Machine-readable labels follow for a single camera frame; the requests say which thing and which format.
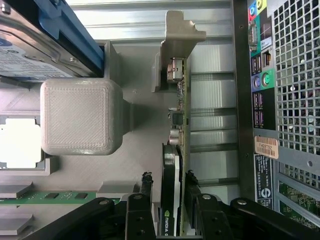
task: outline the hard drive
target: hard drive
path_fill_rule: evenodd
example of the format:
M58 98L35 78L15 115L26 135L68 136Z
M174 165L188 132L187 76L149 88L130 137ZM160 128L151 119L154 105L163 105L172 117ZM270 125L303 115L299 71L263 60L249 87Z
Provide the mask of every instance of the hard drive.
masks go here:
M20 9L30 7L27 4L29 1L12 2ZM94 67L90 58L77 50L72 42L62 43L39 29L34 24L38 21L37 14L31 14L26 19L8 1L0 0L0 6L0 76L25 82L43 82L49 78L102 77L103 68Z

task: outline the black label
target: black label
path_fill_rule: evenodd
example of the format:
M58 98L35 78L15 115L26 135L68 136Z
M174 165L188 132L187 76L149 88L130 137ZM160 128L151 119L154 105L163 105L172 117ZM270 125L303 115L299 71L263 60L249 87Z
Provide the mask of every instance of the black label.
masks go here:
M255 154L254 167L256 202L273 209L272 160Z

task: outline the ethernet port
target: ethernet port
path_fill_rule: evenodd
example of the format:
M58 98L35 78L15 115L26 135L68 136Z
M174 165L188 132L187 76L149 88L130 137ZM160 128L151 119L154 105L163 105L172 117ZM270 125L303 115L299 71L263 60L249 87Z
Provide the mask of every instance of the ethernet port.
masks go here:
M262 67L269 67L271 63L271 53L269 50L265 51L262 53Z

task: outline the blue drive bracket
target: blue drive bracket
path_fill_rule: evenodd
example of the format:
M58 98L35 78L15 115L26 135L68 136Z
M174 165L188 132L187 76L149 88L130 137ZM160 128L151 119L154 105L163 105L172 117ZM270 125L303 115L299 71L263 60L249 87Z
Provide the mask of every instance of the blue drive bracket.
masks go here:
M44 31L58 40L63 34L79 51L104 69L104 52L64 0L34 0L39 9L39 23Z

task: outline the sticker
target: sticker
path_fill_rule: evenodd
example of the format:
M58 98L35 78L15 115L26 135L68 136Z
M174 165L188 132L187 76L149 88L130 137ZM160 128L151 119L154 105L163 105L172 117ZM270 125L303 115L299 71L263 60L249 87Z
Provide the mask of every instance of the sticker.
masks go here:
M261 50L272 45L272 37L268 37L266 39L261 40Z
M72 78L71 75L48 63L31 60L26 52L11 42L0 38L0 75L6 77L28 77L38 80L50 78Z
M272 160L269 157L254 155L255 201L273 209Z
M248 8L248 22L254 20L257 16L257 4L254 1L251 6Z
M267 0L256 0L257 15L267 7Z
M254 149L257 154L273 159L279 158L279 143L275 138L255 136Z

